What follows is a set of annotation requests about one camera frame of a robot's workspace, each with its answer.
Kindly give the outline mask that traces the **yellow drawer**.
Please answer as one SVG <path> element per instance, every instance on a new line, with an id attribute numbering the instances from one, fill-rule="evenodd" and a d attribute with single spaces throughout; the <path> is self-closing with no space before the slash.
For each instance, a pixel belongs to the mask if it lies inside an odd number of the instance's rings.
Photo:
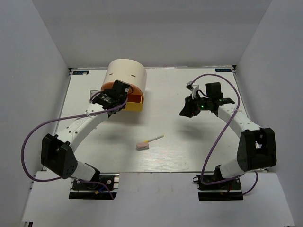
<path id="1" fill-rule="evenodd" d="M 143 95 L 129 94 L 125 111 L 141 112 L 143 110 Z"/>

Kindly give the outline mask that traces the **orange top drawer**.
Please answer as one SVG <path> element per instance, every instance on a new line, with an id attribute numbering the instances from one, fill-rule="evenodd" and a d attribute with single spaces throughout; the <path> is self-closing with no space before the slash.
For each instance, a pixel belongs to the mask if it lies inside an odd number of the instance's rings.
<path id="1" fill-rule="evenodd" d="M 108 82 L 105 83 L 101 86 L 101 91 L 105 90 L 105 89 L 111 89 L 113 87 L 114 82 Z M 129 84 L 131 88 L 129 88 L 129 95 L 141 95 L 143 96 L 143 92 L 135 85 L 133 84 Z"/>

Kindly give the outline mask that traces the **white marker yellow cap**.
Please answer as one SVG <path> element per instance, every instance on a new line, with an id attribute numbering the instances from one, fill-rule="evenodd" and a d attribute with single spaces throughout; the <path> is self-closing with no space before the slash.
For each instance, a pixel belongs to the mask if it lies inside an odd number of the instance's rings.
<path id="1" fill-rule="evenodd" d="M 152 138 L 152 139 L 148 139 L 147 142 L 149 143 L 149 142 L 152 142 L 152 141 L 161 139 L 161 138 L 163 138 L 163 137 L 164 137 L 164 134 L 162 134 L 162 135 L 160 135 L 160 136 L 157 136 L 157 137 L 155 137 L 155 138 Z"/>

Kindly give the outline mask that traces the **pink correction tape dispenser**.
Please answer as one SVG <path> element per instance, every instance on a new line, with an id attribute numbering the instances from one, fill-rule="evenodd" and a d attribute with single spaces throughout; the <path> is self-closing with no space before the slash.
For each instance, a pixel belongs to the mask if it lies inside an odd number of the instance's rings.
<path id="1" fill-rule="evenodd" d="M 147 150 L 147 149 L 149 149 L 149 142 L 148 141 L 138 142 L 136 144 L 136 149 L 137 150 Z"/>

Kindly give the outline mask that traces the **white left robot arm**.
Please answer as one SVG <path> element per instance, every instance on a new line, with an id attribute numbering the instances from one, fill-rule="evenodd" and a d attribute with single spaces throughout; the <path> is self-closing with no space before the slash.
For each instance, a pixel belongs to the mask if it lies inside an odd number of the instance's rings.
<path id="1" fill-rule="evenodd" d="M 111 88 L 96 91 L 90 96 L 85 113 L 55 135 L 42 140 L 41 164 L 62 179 L 76 178 L 94 189 L 99 186 L 100 172 L 93 166 L 78 161 L 74 152 L 81 142 L 102 122 L 125 108 L 133 87 L 116 80 Z"/>

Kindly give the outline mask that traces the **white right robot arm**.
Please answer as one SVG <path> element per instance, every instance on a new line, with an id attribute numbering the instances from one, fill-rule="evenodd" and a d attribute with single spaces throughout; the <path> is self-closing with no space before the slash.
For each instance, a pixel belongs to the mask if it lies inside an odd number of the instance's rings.
<path id="1" fill-rule="evenodd" d="M 239 111 L 237 104 L 223 96 L 219 82 L 206 85 L 206 96 L 199 95 L 199 86 L 193 82 L 187 84 L 191 95 L 186 97 L 180 116 L 192 118 L 201 111 L 210 111 L 226 122 L 225 128 L 231 128 L 239 138 L 236 157 L 218 165 L 211 181 L 202 180 L 204 185 L 215 184 L 226 188 L 231 180 L 249 171 L 273 167 L 277 163 L 275 133 L 271 128 L 262 128 Z"/>

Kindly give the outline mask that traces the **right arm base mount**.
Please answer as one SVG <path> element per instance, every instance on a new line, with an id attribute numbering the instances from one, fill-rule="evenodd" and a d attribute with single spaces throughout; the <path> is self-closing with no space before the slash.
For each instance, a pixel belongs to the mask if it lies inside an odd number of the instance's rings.
<path id="1" fill-rule="evenodd" d="M 241 201 L 243 200 L 242 188 L 239 179 L 221 184 L 205 185 L 201 183 L 201 175 L 193 178 L 193 183 L 198 185 L 199 201 Z"/>

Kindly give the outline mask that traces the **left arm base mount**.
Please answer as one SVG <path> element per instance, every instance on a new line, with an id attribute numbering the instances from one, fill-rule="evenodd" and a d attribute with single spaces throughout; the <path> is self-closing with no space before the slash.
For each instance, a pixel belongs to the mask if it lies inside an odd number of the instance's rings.
<path id="1" fill-rule="evenodd" d="M 69 199 L 71 200 L 112 200 L 116 197 L 119 185 L 119 173 L 101 173 L 98 183 L 83 183 L 78 179 L 71 182 Z"/>

